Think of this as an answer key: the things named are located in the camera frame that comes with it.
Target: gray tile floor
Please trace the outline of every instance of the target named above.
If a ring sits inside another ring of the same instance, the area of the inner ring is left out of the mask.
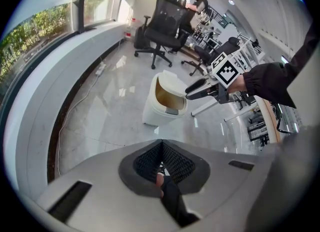
[[[181,60],[191,58],[181,53],[177,56],[167,54],[173,63],[171,68],[158,57],[156,69],[152,70],[151,54],[140,54],[135,58],[134,50],[131,42],[125,42],[108,55],[104,60],[106,69],[88,97],[70,113],[60,138],[61,174],[95,154],[157,138],[238,154],[259,152],[249,141],[246,121],[242,117],[224,122],[225,117],[237,111],[235,103],[214,106],[193,118],[191,111],[210,100],[206,97],[189,101],[187,114],[182,119],[159,128],[143,124],[142,113],[155,74],[169,70],[187,85],[201,74],[189,76],[193,67],[182,65]],[[94,71],[78,91],[71,107],[87,94],[95,79]]]

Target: black office chair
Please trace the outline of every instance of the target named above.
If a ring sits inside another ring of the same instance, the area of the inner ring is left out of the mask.
[[[231,53],[237,51],[240,48],[239,42],[240,42],[239,39],[235,37],[230,37],[227,42],[225,42],[221,47],[213,50],[211,54],[206,50],[204,50],[203,48],[199,46],[195,46],[194,51],[199,55],[199,58],[197,60],[199,63],[196,64],[193,61],[181,61],[181,63],[182,64],[187,63],[195,67],[195,70],[189,74],[190,76],[195,74],[197,70],[199,70],[200,73],[204,75],[204,72],[200,68],[200,65],[204,63],[206,66],[209,66],[222,52],[225,52],[226,55],[230,55]]]
[[[137,57],[138,53],[153,53],[152,69],[156,68],[156,56],[166,60],[169,63],[169,67],[172,66],[172,62],[160,48],[161,46],[168,48],[180,47],[180,41],[175,36],[182,18],[187,12],[186,2],[186,0],[156,0],[155,11],[148,26],[147,20],[149,17],[145,16],[144,36],[155,42],[156,48],[136,50],[134,56]]]

